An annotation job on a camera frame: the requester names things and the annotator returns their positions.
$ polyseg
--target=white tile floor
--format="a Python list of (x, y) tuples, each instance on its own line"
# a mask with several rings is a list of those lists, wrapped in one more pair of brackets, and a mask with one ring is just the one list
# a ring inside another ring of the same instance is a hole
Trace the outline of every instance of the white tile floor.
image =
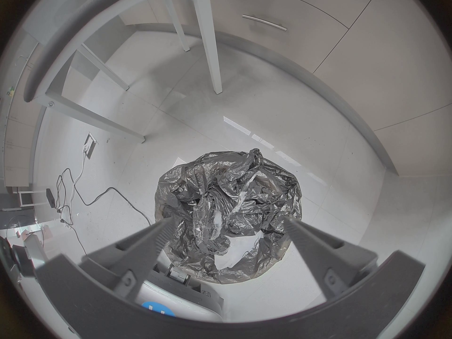
[[(88, 132), (99, 144), (86, 160), (77, 187), (92, 201), (108, 186), (120, 190), (154, 220), (158, 178), (178, 160), (218, 150), (259, 148), (294, 173), (303, 193), (303, 220), (358, 243), (372, 217), (385, 169), (350, 123), (317, 93), (254, 56), (219, 45), (223, 93), (216, 95), (202, 43), (188, 37), (185, 53), (172, 33), (136, 32), (108, 61), (130, 84), (124, 92), (102, 73), (90, 82), (69, 71), (63, 95), (125, 127), (143, 133), (143, 144), (114, 135), (50, 109), (39, 134), (34, 164), (36, 188), (55, 194), (58, 175), (80, 173)], [(68, 177), (66, 187), (71, 187)], [(45, 198), (35, 195), (36, 201)], [(38, 206), (39, 221), (57, 218)], [(116, 193), (86, 207), (75, 196), (73, 219), (86, 251), (146, 227)], [(72, 258), (80, 258), (74, 250)], [(318, 300), (320, 291), (293, 246), (261, 277), (215, 285), (225, 299), (226, 321), (283, 316)], [(269, 311), (271, 304), (274, 310)]]

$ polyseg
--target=crumpled plastic bag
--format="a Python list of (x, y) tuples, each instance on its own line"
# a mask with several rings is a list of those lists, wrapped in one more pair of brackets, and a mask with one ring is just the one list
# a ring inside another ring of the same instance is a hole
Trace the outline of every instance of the crumpled plastic bag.
[[(302, 193), (293, 174), (246, 152), (211, 152), (161, 176), (155, 220), (174, 218), (177, 229), (165, 246), (173, 265), (212, 283), (238, 283), (265, 273), (284, 257), (290, 238), (283, 216), (302, 218)], [(229, 237), (263, 238), (232, 268), (217, 269)]]

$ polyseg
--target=floor outlet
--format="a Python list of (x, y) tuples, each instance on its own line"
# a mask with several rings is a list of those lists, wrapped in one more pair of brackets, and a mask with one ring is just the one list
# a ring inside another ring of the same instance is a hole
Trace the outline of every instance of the floor outlet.
[(88, 159), (91, 158), (91, 155), (93, 154), (96, 143), (97, 143), (97, 141), (94, 139), (93, 135), (91, 133), (88, 133), (88, 136), (86, 138), (85, 145), (83, 148), (83, 152), (86, 154)]

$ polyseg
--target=cabinet handle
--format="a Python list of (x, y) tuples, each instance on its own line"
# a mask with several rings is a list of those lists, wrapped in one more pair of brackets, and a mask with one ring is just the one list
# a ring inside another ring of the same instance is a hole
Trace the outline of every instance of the cabinet handle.
[(273, 26), (274, 28), (278, 28), (278, 29), (281, 29), (283, 31), (287, 31), (287, 28), (285, 28), (284, 26), (280, 26), (280, 25), (277, 25), (275, 23), (271, 23), (271, 22), (269, 22), (267, 20), (262, 20), (262, 19), (259, 19), (259, 18), (255, 18), (254, 16), (242, 15), (242, 18), (250, 19), (250, 20), (254, 20), (254, 21), (259, 21), (260, 23), (264, 23), (264, 24)]

